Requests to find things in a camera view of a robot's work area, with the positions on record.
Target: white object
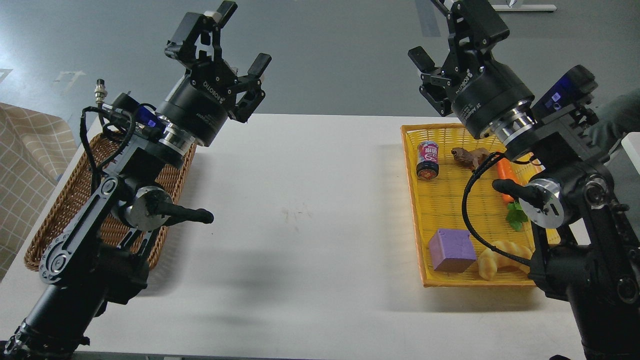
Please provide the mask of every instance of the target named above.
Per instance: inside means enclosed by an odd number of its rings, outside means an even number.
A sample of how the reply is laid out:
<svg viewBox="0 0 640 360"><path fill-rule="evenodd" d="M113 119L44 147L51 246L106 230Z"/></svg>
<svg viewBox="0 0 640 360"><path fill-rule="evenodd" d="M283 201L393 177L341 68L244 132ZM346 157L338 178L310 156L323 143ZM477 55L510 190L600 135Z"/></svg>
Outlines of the white object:
<svg viewBox="0 0 640 360"><path fill-rule="evenodd" d="M569 303L540 290L422 287L400 126L437 122L457 119L228 121L210 147L198 148L180 200L216 220L172 227L149 289L126 306L109 304L86 332L91 346L80 350L581 358ZM0 337L13 333L44 288L19 256L0 284Z"/></svg>

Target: red can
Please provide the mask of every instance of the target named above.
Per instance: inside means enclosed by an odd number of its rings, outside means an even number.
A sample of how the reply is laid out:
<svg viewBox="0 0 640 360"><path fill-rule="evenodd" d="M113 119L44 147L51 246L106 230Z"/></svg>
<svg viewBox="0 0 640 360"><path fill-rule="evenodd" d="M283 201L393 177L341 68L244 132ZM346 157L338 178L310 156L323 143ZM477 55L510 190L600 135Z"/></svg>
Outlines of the red can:
<svg viewBox="0 0 640 360"><path fill-rule="evenodd" d="M415 173L419 179L429 180L438 176L438 144L425 141L418 144L418 165Z"/></svg>

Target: logo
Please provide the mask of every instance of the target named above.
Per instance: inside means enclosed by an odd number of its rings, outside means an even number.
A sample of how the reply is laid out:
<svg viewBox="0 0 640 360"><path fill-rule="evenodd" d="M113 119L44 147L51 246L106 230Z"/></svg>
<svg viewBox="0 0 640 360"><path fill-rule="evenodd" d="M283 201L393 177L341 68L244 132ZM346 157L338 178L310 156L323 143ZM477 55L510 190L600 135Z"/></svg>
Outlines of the logo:
<svg viewBox="0 0 640 360"><path fill-rule="evenodd" d="M218 102L220 102L220 104L222 104L223 102L225 102L225 100L227 100L226 97L222 97L220 96L220 94L218 94L217 91L215 91L215 89L209 85L206 81L204 83L202 83L202 86L204 86L205 89L207 89L207 91L213 95L213 97L216 98L216 100L218 100Z"/></svg>
<svg viewBox="0 0 640 360"><path fill-rule="evenodd" d="M471 74L471 70L467 69L467 76L465 76L465 79L462 80L462 84L460 84L460 86L456 90L456 95L460 92L460 90L465 88L465 86L469 83L472 77L474 77L474 75Z"/></svg>

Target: purple block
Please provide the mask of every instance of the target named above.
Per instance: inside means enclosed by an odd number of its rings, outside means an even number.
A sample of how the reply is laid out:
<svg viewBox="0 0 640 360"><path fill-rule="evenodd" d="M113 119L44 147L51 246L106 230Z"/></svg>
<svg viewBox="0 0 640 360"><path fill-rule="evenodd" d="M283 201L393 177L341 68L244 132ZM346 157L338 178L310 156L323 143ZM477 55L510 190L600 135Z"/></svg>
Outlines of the purple block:
<svg viewBox="0 0 640 360"><path fill-rule="evenodd" d="M429 240L433 269L464 272L476 260L476 251L467 230L438 229Z"/></svg>

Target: dark sleeve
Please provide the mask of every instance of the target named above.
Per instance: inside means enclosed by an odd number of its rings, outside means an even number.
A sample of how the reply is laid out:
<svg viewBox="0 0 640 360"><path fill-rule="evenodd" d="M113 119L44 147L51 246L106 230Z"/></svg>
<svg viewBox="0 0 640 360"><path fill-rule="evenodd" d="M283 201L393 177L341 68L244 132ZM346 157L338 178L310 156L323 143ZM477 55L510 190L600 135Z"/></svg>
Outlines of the dark sleeve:
<svg viewBox="0 0 640 360"><path fill-rule="evenodd" d="M640 88L595 109L600 121L587 129L593 142L609 151L627 133L640 131Z"/></svg>

